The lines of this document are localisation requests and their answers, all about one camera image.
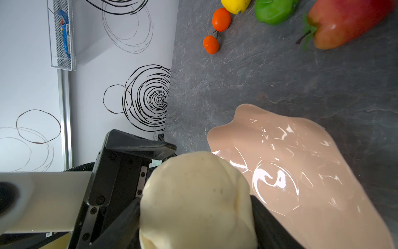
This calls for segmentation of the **large yellow lemon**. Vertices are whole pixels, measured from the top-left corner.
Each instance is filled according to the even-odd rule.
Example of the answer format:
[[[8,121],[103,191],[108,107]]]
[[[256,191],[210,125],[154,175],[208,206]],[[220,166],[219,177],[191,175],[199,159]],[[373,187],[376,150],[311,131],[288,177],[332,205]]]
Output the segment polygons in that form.
[[[250,3],[251,0],[221,0],[223,7],[234,15],[243,13]]]

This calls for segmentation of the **pink wavy fruit bowl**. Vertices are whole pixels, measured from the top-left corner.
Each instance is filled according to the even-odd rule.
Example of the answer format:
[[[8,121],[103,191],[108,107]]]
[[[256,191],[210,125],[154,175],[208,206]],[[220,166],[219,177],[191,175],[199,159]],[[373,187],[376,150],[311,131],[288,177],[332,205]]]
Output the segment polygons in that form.
[[[207,141],[303,247],[395,247],[334,140],[317,123],[243,104],[230,123],[209,131]]]

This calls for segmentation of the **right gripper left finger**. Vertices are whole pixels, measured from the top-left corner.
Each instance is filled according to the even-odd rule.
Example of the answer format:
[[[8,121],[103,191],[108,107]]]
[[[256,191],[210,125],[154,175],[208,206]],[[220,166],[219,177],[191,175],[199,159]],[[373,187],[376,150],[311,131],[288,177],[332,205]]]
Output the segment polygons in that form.
[[[90,248],[140,249],[140,202],[140,198],[134,199]]]

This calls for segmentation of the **cream fake pear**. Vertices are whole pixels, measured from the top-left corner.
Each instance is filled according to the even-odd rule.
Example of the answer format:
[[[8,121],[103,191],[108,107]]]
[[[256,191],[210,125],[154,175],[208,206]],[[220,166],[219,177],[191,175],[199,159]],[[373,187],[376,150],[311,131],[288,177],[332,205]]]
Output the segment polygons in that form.
[[[158,166],[140,203],[143,249],[255,249],[258,240],[247,180],[205,151]]]

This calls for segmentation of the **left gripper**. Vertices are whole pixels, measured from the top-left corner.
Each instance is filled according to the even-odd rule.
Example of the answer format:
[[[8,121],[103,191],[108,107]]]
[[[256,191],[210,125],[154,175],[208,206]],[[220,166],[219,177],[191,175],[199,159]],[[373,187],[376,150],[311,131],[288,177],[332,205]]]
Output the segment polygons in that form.
[[[175,156],[176,145],[112,130],[99,152],[79,210],[70,249],[90,246],[136,198],[141,198],[153,160]]]

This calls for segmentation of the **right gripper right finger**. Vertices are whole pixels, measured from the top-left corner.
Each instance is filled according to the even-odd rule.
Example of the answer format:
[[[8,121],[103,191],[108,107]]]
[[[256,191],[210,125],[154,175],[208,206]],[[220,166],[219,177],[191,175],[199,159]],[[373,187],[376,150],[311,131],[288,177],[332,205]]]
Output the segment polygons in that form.
[[[258,249],[304,249],[255,196],[250,196]]]

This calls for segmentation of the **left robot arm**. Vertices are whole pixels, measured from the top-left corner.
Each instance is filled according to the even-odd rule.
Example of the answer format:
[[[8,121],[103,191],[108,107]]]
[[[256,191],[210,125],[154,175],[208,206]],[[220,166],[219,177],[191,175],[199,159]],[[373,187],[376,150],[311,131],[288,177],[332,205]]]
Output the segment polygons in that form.
[[[1,248],[138,249],[140,199],[153,160],[176,146],[112,130],[96,161],[64,172],[1,174]]]

